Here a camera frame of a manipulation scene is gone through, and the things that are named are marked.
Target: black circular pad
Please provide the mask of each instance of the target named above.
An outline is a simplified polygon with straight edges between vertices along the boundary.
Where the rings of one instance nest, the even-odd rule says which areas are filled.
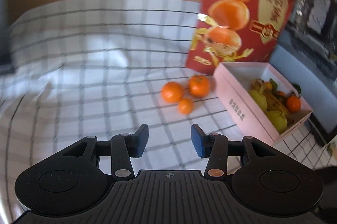
[[[62,193],[74,188],[79,177],[73,172],[56,170],[41,176],[39,185],[43,190],[52,193]]]
[[[265,172],[260,176],[260,182],[263,187],[276,193],[291,192],[300,184],[297,176],[281,170]]]
[[[323,192],[321,178],[286,155],[250,160],[233,175],[231,185],[252,210],[282,217],[313,210]]]
[[[16,180],[18,200],[30,210],[66,216],[95,205],[107,191],[105,174],[79,157],[43,160]]]

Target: red box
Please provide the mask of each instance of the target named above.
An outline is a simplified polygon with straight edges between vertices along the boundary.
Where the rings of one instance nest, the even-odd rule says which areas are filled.
[[[202,0],[186,67],[213,74],[220,62],[263,62],[295,0]]]

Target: black line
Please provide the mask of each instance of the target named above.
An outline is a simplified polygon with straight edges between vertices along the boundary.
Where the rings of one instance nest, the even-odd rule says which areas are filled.
[[[70,38],[70,37],[76,37],[76,36],[85,36],[85,35],[95,35],[95,34],[115,34],[115,35],[124,35],[122,32],[116,32],[116,31],[108,31],[108,32],[99,32],[99,31],[91,31],[91,32],[79,32],[79,33],[73,33],[73,34],[67,34],[67,35],[58,35],[56,37],[50,37],[50,38],[45,38],[43,40],[36,41],[34,43],[28,44],[28,45],[23,45],[18,49],[15,49],[12,53],[18,52],[20,50],[29,48],[34,45],[38,45],[43,42],[48,42],[48,41],[54,41],[54,40],[59,40],[59,39],[64,39],[64,38]],[[166,41],[175,41],[172,39],[166,39],[166,38],[160,38],[160,37],[150,37],[150,36],[141,36],[141,35],[136,35],[136,34],[129,34],[130,37],[138,37],[138,38],[148,38],[148,39],[154,39],[154,40],[166,40]],[[180,40],[184,42],[191,42],[190,40]]]
[[[30,138],[30,148],[29,148],[29,166],[33,165],[33,151],[34,151],[34,139],[35,139],[35,133],[36,133],[36,125],[37,125],[37,119],[39,115],[39,110],[41,107],[41,97],[42,94],[38,96],[36,99],[36,110],[35,110],[35,115],[34,115],[34,121],[33,121],[33,127],[32,127],[32,135]]]
[[[310,151],[305,155],[304,159],[301,161],[301,163],[302,163],[302,162],[307,158],[307,159],[309,160],[310,164],[312,165],[312,168],[314,168],[314,164],[311,162],[310,158],[308,158],[308,155],[309,155],[309,154],[311,153],[311,151],[314,149],[315,145],[311,147]]]
[[[80,0],[79,5],[85,9],[85,0]],[[81,13],[79,17],[79,27],[81,31],[85,31],[85,24],[86,24],[86,16],[85,13]],[[80,46],[82,48],[82,51],[86,50],[86,36],[81,35],[80,36]],[[83,120],[84,120],[84,96],[85,96],[85,90],[84,90],[84,84],[85,84],[85,72],[86,72],[86,65],[88,62],[88,56],[86,54],[82,55],[82,62],[80,65],[80,71],[79,71],[79,95],[80,95],[80,101],[78,103],[79,106],[79,116],[78,116],[78,123],[79,123],[79,139],[82,139],[84,137],[84,128],[83,128]]]
[[[20,35],[20,38],[21,38],[21,41],[24,41],[25,40],[25,36],[26,36],[26,33],[28,32],[28,29],[29,29],[29,24],[26,25],[26,28],[23,30],[23,32],[21,33]],[[25,50],[24,52],[25,54],[25,57],[27,58],[27,65],[29,65],[29,67],[27,68],[27,72],[26,72],[26,76],[25,76],[25,81],[26,81],[26,84],[27,84],[27,88],[28,90],[30,89],[30,81],[28,80],[27,81],[27,78],[30,76],[31,74],[31,69],[32,69],[32,63],[31,63],[31,54],[30,54],[30,49],[28,48],[27,50]]]
[[[296,145],[296,147],[291,151],[291,153],[295,156],[295,154],[293,153],[293,151],[296,149],[296,148],[298,148],[298,147],[301,147],[301,149],[303,150],[303,152],[305,153],[305,151],[304,151],[304,148],[303,148],[303,146],[301,145],[301,143],[309,136],[309,134],[310,134],[310,132],[305,136],[305,138],[303,139],[303,140],[301,140],[300,142],[298,142],[297,141],[297,139],[295,138],[295,136],[294,135],[292,135],[293,136],[293,138],[296,140],[296,142],[298,143],[298,145]]]
[[[329,166],[329,163],[330,163],[330,160],[332,159],[333,155],[330,156],[329,160],[328,160],[328,163],[326,164],[326,167]]]
[[[99,5],[106,6],[106,0],[103,3],[102,0],[99,1]],[[106,18],[104,17],[103,12],[100,12],[100,22],[103,22],[103,20],[106,20]],[[103,83],[102,83],[102,99],[103,99],[103,111],[104,111],[104,123],[105,123],[105,127],[106,127],[106,135],[107,138],[111,138],[111,122],[110,122],[110,115],[109,115],[109,103],[108,103],[108,92],[107,92],[107,82],[108,82],[108,78],[109,78],[109,71],[108,69],[106,69],[106,67],[109,64],[109,43],[110,43],[110,38],[109,35],[107,35],[107,37],[104,39],[104,43],[105,43],[105,47],[104,47],[104,59],[103,59],[103,65],[104,65],[104,69],[103,69]]]
[[[59,17],[59,33],[64,33],[64,30],[61,28],[61,16]],[[60,47],[60,52],[62,52],[62,46],[60,41],[58,41],[58,45]],[[56,109],[56,116],[55,116],[55,124],[54,124],[54,137],[53,137],[53,153],[57,152],[57,142],[58,142],[58,130],[59,130],[59,121],[60,121],[60,114],[61,114],[61,106],[62,106],[62,91],[63,88],[63,74],[64,74],[64,65],[61,66],[61,71],[58,71],[58,81],[57,81],[57,95],[56,95],[56,102],[57,102],[57,109]]]
[[[65,66],[65,64],[61,64],[58,68],[55,68],[55,69],[52,69],[50,71],[47,71],[45,73],[41,73],[41,74],[32,74],[31,77],[36,77],[36,78],[39,78],[41,76],[45,76],[47,75],[48,73],[52,73],[52,72],[56,72],[58,71],[59,69],[63,68]],[[185,78],[191,78],[192,76],[190,77],[174,77],[174,78],[169,78],[169,79],[165,79],[165,78],[158,78],[158,79],[148,79],[148,80],[141,80],[141,81],[134,81],[134,82],[129,82],[130,84],[139,84],[139,83],[146,83],[146,82],[157,82],[157,81],[164,81],[164,80],[178,80],[178,79],[185,79]],[[26,77],[22,77],[20,78],[17,83],[21,83],[21,82],[24,82],[26,81],[27,78]],[[108,86],[118,86],[118,85],[123,85],[124,83],[123,82],[120,82],[120,83],[107,83]],[[95,83],[95,84],[85,84],[84,85],[84,88],[91,88],[91,87],[100,87],[102,85],[102,83]],[[9,83],[8,86],[6,86],[5,88],[8,88],[8,87],[11,87],[12,84]],[[80,87],[80,84],[63,84],[63,87],[66,88],[66,89],[71,89],[71,88],[74,88],[74,89],[78,89]]]
[[[163,6],[167,7],[168,5],[169,5],[169,0],[163,0]],[[166,18],[167,18],[167,13],[166,12],[162,12],[161,13],[161,17],[160,17],[160,27],[159,27],[159,36],[161,36],[161,37],[163,37],[164,25],[165,25],[164,23],[166,21]],[[165,51],[168,50],[167,43],[164,43],[163,47],[164,47]],[[163,74],[164,74],[164,76],[165,76],[166,79],[169,78],[169,75],[167,73],[167,68],[169,67],[169,59],[168,58],[169,58],[169,55],[168,54],[164,54],[164,65],[165,65],[165,67],[163,69]],[[160,120],[161,120],[161,122],[163,124],[164,131],[165,131],[165,134],[166,134],[167,138],[169,139],[170,143],[172,143],[172,144],[175,143],[175,139],[173,137],[173,134],[172,134],[170,128],[167,126],[164,114],[161,111],[161,108],[159,107],[160,104],[159,104],[159,102],[157,100],[157,97],[153,96],[152,100],[153,100],[154,105],[158,106],[157,107],[157,113],[158,113],[158,116],[159,116],[159,118],[160,118]],[[174,154],[175,154],[175,156],[177,158],[178,163],[180,165],[183,165],[183,159],[182,159],[182,157],[180,155],[180,151],[178,150],[177,146],[176,145],[172,145],[172,149],[174,151]]]
[[[13,76],[13,81],[11,83],[11,87],[12,87],[12,98],[15,98],[16,97],[16,79],[17,79],[17,74],[14,74]]]
[[[217,113],[223,113],[223,112],[226,112],[227,110],[223,110],[223,111],[218,111],[218,112],[214,112],[214,114],[217,114]],[[197,116],[197,117],[194,117],[193,119],[199,119],[199,118],[203,118],[203,117],[206,117],[208,116],[208,114],[205,114],[205,115],[200,115],[200,116]],[[180,123],[180,122],[185,122],[185,121],[189,121],[190,119],[183,119],[183,120],[178,120],[178,121],[173,121],[173,122],[167,122],[165,123],[166,125],[171,125],[171,124],[176,124],[176,123]],[[154,124],[154,125],[149,125],[149,129],[153,129],[153,128],[158,128],[159,126],[162,126],[161,123],[159,124]]]
[[[201,118],[201,117],[205,117],[205,116],[207,116],[207,115],[201,115],[201,116],[198,116],[198,117],[196,117],[196,119],[198,119],[198,118]],[[169,123],[167,123],[167,125],[171,125],[171,124],[176,124],[176,123],[181,123],[181,122],[185,122],[185,121],[188,121],[188,119],[184,119],[184,120],[179,120],[179,121],[174,121],[174,122],[169,122]],[[158,123],[158,124],[154,124],[154,125],[150,125],[149,126],[149,129],[155,129],[155,128],[158,128],[158,127],[162,127],[162,124],[161,123]],[[117,134],[122,134],[122,133],[132,133],[134,131],[134,129],[133,128],[125,128],[125,129],[119,129],[119,130],[116,130],[116,131],[114,131],[114,133],[117,133]],[[98,133],[95,133],[95,135],[97,136],[97,137],[103,137],[103,136],[106,136],[106,132],[104,131],[104,132],[98,132]],[[65,141],[69,141],[69,140],[71,140],[71,141],[77,141],[78,140],[78,135],[76,134],[76,135],[67,135],[67,136],[59,136],[58,137],[58,140],[60,141],[60,142],[65,142]],[[35,142],[37,142],[37,143],[53,143],[53,137],[41,137],[41,136],[38,136],[38,137],[35,137]]]
[[[146,20],[147,20],[147,9],[146,9],[145,7],[148,7],[148,5],[149,5],[149,0],[142,0],[142,5],[143,5],[144,10],[142,11],[142,16],[141,16],[141,18],[142,18],[142,21],[146,22]],[[143,36],[145,36],[146,31],[145,31],[145,29],[144,29],[144,26],[140,26],[140,33],[141,33]],[[146,50],[146,64],[147,64],[147,66],[150,66],[150,65],[151,65],[151,62],[150,62],[150,59],[149,59],[150,55],[148,54],[148,52],[150,52],[150,51],[151,51],[151,52],[155,52],[155,51],[149,49],[149,43],[146,42],[146,39],[145,39],[145,38],[143,38],[143,40],[144,40],[144,42],[145,42],[145,48],[146,48],[146,49],[145,49],[145,50]],[[151,69],[147,69],[146,74],[145,74],[145,76],[144,76],[144,79],[145,79],[144,82],[146,82],[146,79],[149,78],[150,71],[151,71]],[[147,153],[145,153],[145,154],[143,154],[143,157],[144,157],[144,161],[145,161],[146,167],[147,167],[149,170],[151,170],[151,169],[152,169],[152,164],[151,164],[149,155],[148,155]]]
[[[182,22],[183,19],[184,19],[184,13],[182,13],[182,14],[180,15],[179,23]],[[177,37],[176,37],[176,38],[179,39],[180,37],[181,37],[181,29],[178,30],[178,32],[177,32]],[[183,74],[184,76],[187,76],[187,74],[186,74],[186,72],[185,72],[184,69],[180,68],[180,70],[181,70],[181,72],[182,72],[182,74]],[[210,115],[210,117],[211,117],[211,119],[213,120],[213,122],[215,123],[215,125],[217,126],[218,130],[219,130],[220,132],[222,132],[222,133],[225,135],[225,133],[224,133],[223,130],[221,129],[219,123],[217,122],[217,120],[216,120],[215,117],[213,116],[213,113],[211,113],[211,111],[209,110],[207,104],[205,104],[204,101],[201,101],[201,103],[202,103],[203,107],[206,109],[207,113]],[[191,118],[191,119],[188,119],[188,120],[189,120],[190,125],[192,125],[192,124],[193,124],[192,118]]]
[[[45,6],[41,7],[42,10],[42,14],[44,14],[45,12]],[[40,25],[40,30],[39,30],[39,35],[41,35],[43,38],[45,36],[45,27],[46,27],[47,22],[45,20],[41,21],[41,25]],[[48,54],[48,47],[46,43],[40,44],[40,48],[41,48],[41,53],[44,55]],[[48,59],[46,57],[42,58],[42,63],[43,63],[43,67],[48,70]]]
[[[34,17],[34,18],[30,18],[30,19],[21,20],[21,21],[15,22],[11,26],[11,28],[16,27],[16,26],[21,25],[21,24],[24,24],[24,23],[30,23],[30,22],[33,22],[35,20],[46,19],[46,18],[50,18],[50,17],[54,17],[54,16],[67,15],[67,14],[72,14],[72,13],[81,13],[81,12],[90,12],[90,11],[144,11],[144,10],[146,10],[146,11],[158,11],[158,12],[168,11],[168,12],[179,12],[179,13],[183,12],[183,13],[190,13],[190,14],[198,14],[197,12],[162,10],[162,9],[115,9],[115,8],[78,9],[78,10],[74,10],[74,11],[52,13],[52,14],[48,14],[48,15],[42,15],[42,16],[37,16],[37,17]]]
[[[326,147],[323,148],[323,151],[322,151],[321,155],[318,157],[318,160],[317,160],[316,163],[314,164],[314,168],[316,167],[316,165],[317,165],[317,163],[318,163],[319,161],[320,161],[320,162],[322,163],[322,165],[324,166],[323,162],[321,161],[321,157],[322,157],[322,155],[324,154],[325,150],[326,150]]]
[[[204,101],[204,100],[208,100],[208,99],[200,99],[200,100],[196,100],[195,102]],[[170,107],[174,107],[175,105],[176,104],[173,104],[173,105],[162,105],[162,106],[153,106],[153,107],[147,107],[147,108],[142,108],[142,109],[138,109],[138,110],[128,109],[128,110],[125,110],[125,111],[117,111],[117,112],[109,113],[109,116],[110,117],[115,117],[115,116],[119,116],[119,115],[125,115],[125,114],[128,114],[128,113],[140,113],[140,112],[146,112],[146,111],[151,111],[151,110],[170,108]],[[56,118],[55,118],[55,127],[58,127],[59,124],[78,121],[79,117],[59,117],[60,116],[60,108],[61,107],[64,107],[64,102],[62,101],[62,92],[60,91],[60,93],[58,94],[58,99],[57,99],[57,110],[56,110],[57,113],[56,113]],[[227,111],[227,110],[217,111],[217,112],[214,112],[213,114],[218,114],[218,113],[222,113],[222,112],[225,112],[225,111]],[[208,114],[194,117],[194,119],[201,118],[201,117],[206,117],[206,116],[208,116]],[[85,121],[85,120],[102,119],[102,118],[104,118],[104,113],[92,114],[92,115],[83,116],[83,121]],[[44,119],[42,117],[39,117],[39,120],[42,120],[42,121],[45,120],[45,123],[44,122],[39,122],[38,124],[41,124],[41,125],[48,125],[48,124],[50,124],[49,123],[49,119]],[[187,121],[187,120],[189,120],[189,119],[178,120],[177,122]],[[175,122],[168,122],[168,123],[165,123],[165,124],[170,125],[170,124],[174,124],[174,123]]]
[[[76,64],[72,64],[72,65],[67,65],[66,66],[67,69],[79,69],[80,66],[76,65]],[[151,67],[151,69],[165,69],[168,67],[165,66],[156,66],[156,67]],[[170,66],[169,68],[181,68],[181,66]],[[104,69],[103,65],[95,65],[95,64],[91,64],[91,65],[86,65],[86,69]],[[120,67],[120,66],[113,66],[113,65],[109,65],[107,67],[107,69],[115,69],[115,70],[145,70],[145,69],[149,69],[146,66],[134,66],[134,67]]]
[[[7,196],[7,201],[8,201],[8,208],[9,208],[9,213],[11,215],[11,219],[12,222],[14,221],[14,217],[13,217],[13,212],[12,212],[12,208],[11,208],[11,202],[9,200],[9,191],[8,191],[8,150],[9,150],[9,142],[11,140],[11,131],[12,131],[12,124],[13,124],[13,119],[14,116],[23,100],[23,98],[25,97],[25,95],[23,95],[17,105],[17,107],[15,108],[15,111],[13,113],[13,116],[11,118],[11,120],[9,121],[8,124],[8,131],[7,131],[7,139],[6,139],[6,151],[5,151],[5,183],[6,183],[6,196]]]
[[[318,156],[318,154],[316,153],[315,149],[314,149],[313,151],[314,151],[316,157],[319,158],[319,156]]]
[[[5,103],[6,100],[7,100],[7,98],[5,98],[4,101],[1,103],[0,108],[3,106],[3,104]]]
[[[199,210],[198,210],[198,204],[197,204],[197,200],[195,198],[195,194],[194,194],[194,190],[193,190],[194,185],[192,183],[191,174],[187,173],[187,175],[188,175],[188,178],[189,178],[189,184],[191,185],[192,196],[193,196],[194,204],[195,204],[197,215],[198,215],[198,220],[199,220],[199,223],[200,223],[200,213],[199,213]]]
[[[82,50],[82,51],[74,51],[70,53],[59,53],[59,54],[46,54],[43,56],[40,56],[35,59],[30,59],[26,62],[18,64],[15,69],[18,69],[20,66],[27,65],[30,63],[38,62],[38,61],[47,61],[47,59],[56,59],[60,57],[65,56],[75,56],[75,55],[83,55],[83,54],[90,54],[90,53],[100,53],[100,52],[109,52],[109,51],[118,51],[123,50],[125,52],[146,52],[148,50],[145,49],[126,49],[126,48],[113,48],[113,49],[97,49],[97,50]],[[159,52],[159,53],[175,53],[175,54],[181,54],[182,56],[188,54],[187,52],[178,52],[178,51],[164,51],[164,50],[149,50],[152,52]]]
[[[4,97],[4,93],[5,93],[5,84],[6,84],[6,74],[3,76],[2,78],[2,85],[1,85],[1,97],[0,97],[0,101],[2,101],[2,98]]]
[[[193,177],[195,178],[195,181],[198,181],[194,173],[193,173]],[[202,190],[203,190],[204,196],[207,197],[207,193],[206,193],[206,190],[205,190],[205,186],[204,186],[204,184],[203,184],[203,181],[200,181],[200,185],[201,185],[201,188],[202,188]],[[199,187],[197,187],[197,190],[198,190],[198,194],[199,194],[199,197],[200,197],[200,201],[202,202],[203,213],[204,213],[204,215],[205,215],[206,222],[209,223],[209,221],[208,221],[208,216],[207,216],[206,211],[205,211],[205,205],[203,204],[203,200],[204,200],[204,199],[203,199],[203,197],[202,197],[202,193],[200,193],[201,190],[199,189]],[[212,209],[211,209],[211,208],[212,208],[212,205],[210,204],[210,201],[208,200],[208,198],[205,198],[205,200],[206,200],[205,204],[208,205],[207,211],[211,211],[211,210],[212,210]],[[212,216],[212,219],[213,219],[213,221],[211,221],[211,222],[212,222],[212,223],[216,223],[216,220],[215,220],[215,217],[214,217],[214,214],[213,214],[213,213],[211,213],[211,216]]]
[[[130,35],[129,33],[124,33],[124,47],[125,49],[129,48],[131,49],[131,40],[130,40]],[[128,105],[129,105],[129,112],[130,112],[130,115],[131,115],[131,120],[132,120],[132,126],[134,128],[134,130],[136,130],[140,125],[139,125],[139,122],[138,122],[138,118],[137,118],[137,115],[135,114],[134,112],[134,102],[132,101],[131,98],[129,98],[129,95],[131,95],[131,89],[129,87],[129,78],[130,78],[130,75],[131,75],[131,70],[132,70],[132,56],[129,54],[129,51],[125,51],[125,55],[127,56],[127,59],[129,61],[129,63],[131,64],[130,66],[127,66],[126,68],[126,75],[125,75],[125,78],[124,78],[124,89],[125,89],[125,93],[127,95],[127,102],[128,102]]]
[[[229,202],[228,202],[228,200],[227,200],[227,198],[226,198],[226,196],[225,196],[224,191],[221,190],[220,184],[217,184],[217,186],[218,186],[219,192],[221,193],[221,195],[222,195],[224,201],[226,202],[226,204],[225,204],[225,206],[223,206],[223,208],[224,208],[224,209],[225,209],[225,208],[228,208],[228,209],[230,210],[232,216],[234,217],[235,222],[236,222],[236,223],[240,223],[240,222],[238,221],[238,219],[237,219],[237,217],[236,217],[234,211],[232,210],[232,207],[230,206],[230,204],[229,204]]]
[[[283,141],[284,142],[284,144],[288,147],[288,149],[289,149],[289,151],[290,151],[290,153],[288,154],[288,156],[290,155],[290,154],[293,154],[293,156],[295,157],[295,159],[297,160],[297,157],[294,155],[294,153],[292,152],[292,150],[289,148],[289,146],[287,145],[287,143],[285,142],[285,141]]]
[[[226,130],[226,129],[232,128],[234,126],[236,126],[236,124],[228,126],[228,127],[225,127],[225,128],[221,128],[221,130]],[[212,132],[207,132],[207,134],[216,133],[218,131],[219,130],[212,131]],[[180,139],[180,140],[177,140],[175,143],[176,143],[176,145],[179,145],[181,143],[187,143],[187,142],[191,142],[191,138]],[[163,148],[167,148],[167,147],[170,147],[170,146],[171,146],[171,143],[158,144],[158,145],[147,147],[146,148],[146,152],[153,152],[153,151],[157,151],[157,150],[160,150],[160,149],[163,149]]]
[[[183,11],[186,10],[186,2],[185,2],[185,1],[182,2],[181,9],[182,9]],[[179,16],[179,21],[178,21],[178,24],[179,24],[179,25],[181,25],[181,24],[183,23],[184,18],[185,18],[185,13],[181,13],[180,16]],[[183,52],[184,50],[183,50],[183,48],[181,47],[180,43],[178,42],[178,39],[180,39],[180,38],[181,38],[181,28],[178,28],[178,29],[177,29],[177,35],[176,35],[176,39],[177,39],[177,47],[178,47],[178,49],[179,49],[180,52]],[[184,66],[184,65],[185,65],[185,63],[184,63],[184,60],[185,60],[185,59],[186,59],[186,58],[184,58],[184,55],[181,55],[181,57],[180,57],[180,66]]]
[[[2,125],[0,125],[0,128],[2,128],[3,130],[7,130],[7,128],[4,128]],[[27,140],[27,136],[22,134],[22,133],[19,133],[17,131],[14,131],[12,130],[12,132],[15,133],[15,137],[12,136],[13,139],[18,139],[18,140],[24,140],[26,141]],[[119,130],[115,130],[114,131],[115,133],[117,134],[123,134],[123,133],[134,133],[134,129],[133,128],[125,128],[125,129],[119,129]],[[0,134],[5,136],[6,137],[6,134],[4,132],[2,132],[0,130]],[[95,133],[95,135],[100,138],[100,137],[106,137],[106,132],[98,132],[98,133]],[[66,136],[58,136],[58,141],[60,142],[66,142],[66,141],[72,141],[72,142],[76,142],[78,141],[78,134],[75,134],[75,135],[71,135],[71,134],[68,134]],[[42,136],[35,136],[35,143],[53,143],[53,137],[42,137]]]

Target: green leaf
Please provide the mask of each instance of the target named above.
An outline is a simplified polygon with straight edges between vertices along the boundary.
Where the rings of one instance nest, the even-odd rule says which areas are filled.
[[[298,84],[292,84],[293,87],[296,89],[297,93],[298,93],[298,97],[300,98],[302,96],[302,90],[301,87]]]
[[[270,79],[269,82],[272,84],[273,92],[276,92],[277,91],[277,83],[273,79]]]

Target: crosshair marking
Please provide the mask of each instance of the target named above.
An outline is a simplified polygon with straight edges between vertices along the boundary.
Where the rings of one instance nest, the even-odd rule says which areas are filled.
[[[172,173],[167,173],[164,176],[170,179],[170,178],[174,177],[175,175],[172,174]]]

